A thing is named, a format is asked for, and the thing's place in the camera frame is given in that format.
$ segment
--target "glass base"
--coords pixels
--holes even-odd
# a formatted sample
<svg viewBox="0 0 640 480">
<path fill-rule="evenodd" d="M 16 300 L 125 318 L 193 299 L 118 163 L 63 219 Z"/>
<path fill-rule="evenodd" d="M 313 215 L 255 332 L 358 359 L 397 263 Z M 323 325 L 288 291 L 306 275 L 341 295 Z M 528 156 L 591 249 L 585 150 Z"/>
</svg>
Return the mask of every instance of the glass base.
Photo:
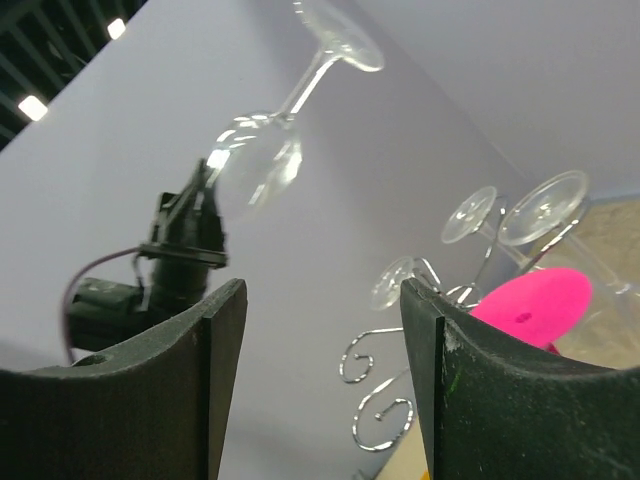
<svg viewBox="0 0 640 480">
<path fill-rule="evenodd" d="M 533 242 L 568 221 L 589 190 L 586 173 L 572 170 L 538 186 L 507 213 L 498 241 L 517 247 Z"/>
<path fill-rule="evenodd" d="M 491 213 L 497 196 L 496 188 L 488 186 L 481 188 L 462 202 L 442 230 L 440 235 L 442 243 L 455 243 L 477 232 Z"/>
<path fill-rule="evenodd" d="M 296 0 L 296 13 L 309 30 L 324 45 L 345 62 L 365 72 L 384 68 L 384 55 L 376 43 L 349 19 L 325 0 Z"/>
<path fill-rule="evenodd" d="M 415 267 L 412 257 L 399 258 L 389 265 L 371 289 L 371 310 L 385 310 L 396 303 L 400 298 L 400 285 L 414 276 Z"/>
</svg>

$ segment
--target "pink lid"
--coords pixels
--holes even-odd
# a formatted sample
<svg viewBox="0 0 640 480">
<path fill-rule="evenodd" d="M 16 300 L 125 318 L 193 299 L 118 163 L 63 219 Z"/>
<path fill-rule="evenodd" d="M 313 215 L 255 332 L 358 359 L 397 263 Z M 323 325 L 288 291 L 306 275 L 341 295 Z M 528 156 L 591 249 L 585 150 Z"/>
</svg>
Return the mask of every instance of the pink lid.
<svg viewBox="0 0 640 480">
<path fill-rule="evenodd" d="M 539 348 L 571 330 L 591 301 L 589 278 L 571 268 L 527 273 L 487 295 L 471 315 Z"/>
</svg>

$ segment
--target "gray surface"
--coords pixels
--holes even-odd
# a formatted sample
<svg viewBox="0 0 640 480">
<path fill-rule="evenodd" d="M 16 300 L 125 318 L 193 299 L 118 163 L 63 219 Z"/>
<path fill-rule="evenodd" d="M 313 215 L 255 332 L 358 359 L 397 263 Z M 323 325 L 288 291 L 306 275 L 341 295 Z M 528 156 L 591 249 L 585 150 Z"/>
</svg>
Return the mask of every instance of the gray surface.
<svg viewBox="0 0 640 480">
<path fill-rule="evenodd" d="M 358 0 L 532 183 L 640 193 L 638 0 Z"/>
<path fill-rule="evenodd" d="M 442 224 L 486 184 L 526 190 L 419 66 L 352 12 L 387 69 L 332 69 L 300 114 L 298 181 L 260 218 L 226 225 L 230 267 L 212 286 L 245 278 L 251 296 L 222 479 L 376 471 L 385 456 L 357 449 L 351 417 L 406 364 L 402 338 L 374 346 L 370 382 L 337 374 L 355 335 L 400 323 L 397 307 L 368 311 L 372 282 L 406 254 L 427 255 L 448 285 L 468 281 L 484 244 L 441 245 Z M 0 209 L 0 338 L 59 359 L 55 312 L 72 273 L 146 238 L 157 194 L 183 186 L 233 116 L 277 108 L 315 48 L 286 1 L 153 0 L 129 27 L 0 155 L 0 200 L 12 207 Z M 95 275 L 133 280 L 126 261 Z M 390 396 L 409 390 L 407 379 Z M 367 438 L 396 425 L 371 419 Z"/>
<path fill-rule="evenodd" d="M 33 349 L 0 340 L 0 367 L 5 370 L 23 372 L 48 367 L 59 362 L 54 355 L 44 355 Z"/>
</svg>

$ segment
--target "wine glass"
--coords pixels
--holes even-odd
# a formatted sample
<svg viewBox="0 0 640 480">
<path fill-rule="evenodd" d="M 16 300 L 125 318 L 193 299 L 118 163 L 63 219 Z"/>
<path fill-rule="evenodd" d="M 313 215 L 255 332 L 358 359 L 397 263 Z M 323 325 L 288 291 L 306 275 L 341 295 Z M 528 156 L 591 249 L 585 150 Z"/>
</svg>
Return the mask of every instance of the wine glass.
<svg viewBox="0 0 640 480">
<path fill-rule="evenodd" d="M 311 65 L 280 109 L 233 120 L 218 137 L 207 165 L 216 182 L 225 218 L 256 212 L 293 182 L 302 162 L 295 118 L 318 82 L 339 60 L 364 71 L 384 68 L 375 42 L 340 10 L 324 0 L 297 0 L 295 12 L 320 46 Z"/>
<path fill-rule="evenodd" d="M 552 266 L 576 268 L 568 259 L 565 259 L 555 253 L 549 253 L 548 255 L 544 255 L 544 257 L 539 256 L 533 259 L 526 256 L 517 248 L 499 242 L 498 232 L 488 222 L 489 215 L 496 209 L 496 207 L 499 210 L 499 220 L 497 224 L 500 226 L 507 213 L 505 197 L 498 194 L 496 187 L 482 187 L 464 200 L 453 214 L 451 214 L 442 229 L 440 240 L 444 244 L 453 244 L 470 235 L 479 233 L 491 242 L 490 249 L 496 247 L 511 259 L 519 267 L 519 273 L 526 273 L 531 269 L 540 270 L 542 268 L 549 268 Z M 491 250 L 488 250 L 487 255 L 485 255 L 485 262 L 480 268 L 480 272 L 482 272 L 486 262 L 489 260 L 490 253 Z"/>
<path fill-rule="evenodd" d="M 460 204 L 456 211 L 449 217 L 449 220 L 447 220 L 440 235 L 440 239 L 444 244 L 458 242 L 477 231 L 480 231 L 483 236 L 490 240 L 489 248 L 485 252 L 484 259 L 473 281 L 469 284 L 455 287 L 447 292 L 447 295 L 451 297 L 455 303 L 459 306 L 466 306 L 467 310 L 471 310 L 477 306 L 484 297 L 484 293 L 478 285 L 478 282 L 489 264 L 494 247 L 497 245 L 497 235 L 489 225 L 487 219 L 498 199 L 502 199 L 499 224 L 504 217 L 506 200 L 498 196 L 498 190 L 495 187 L 487 186 L 473 193 Z"/>
<path fill-rule="evenodd" d="M 640 291 L 618 275 L 571 230 L 588 211 L 589 178 L 572 170 L 557 175 L 526 195 L 509 213 L 500 230 L 500 243 L 515 247 L 556 232 L 543 251 L 564 241 L 585 273 L 606 288 L 614 309 L 581 322 L 558 343 L 563 355 L 626 368 L 640 364 Z"/>
<path fill-rule="evenodd" d="M 371 310 L 385 310 L 396 303 L 400 285 L 409 278 L 421 280 L 436 292 L 442 289 L 440 278 L 426 258 L 401 257 L 385 268 L 371 289 Z"/>
</svg>

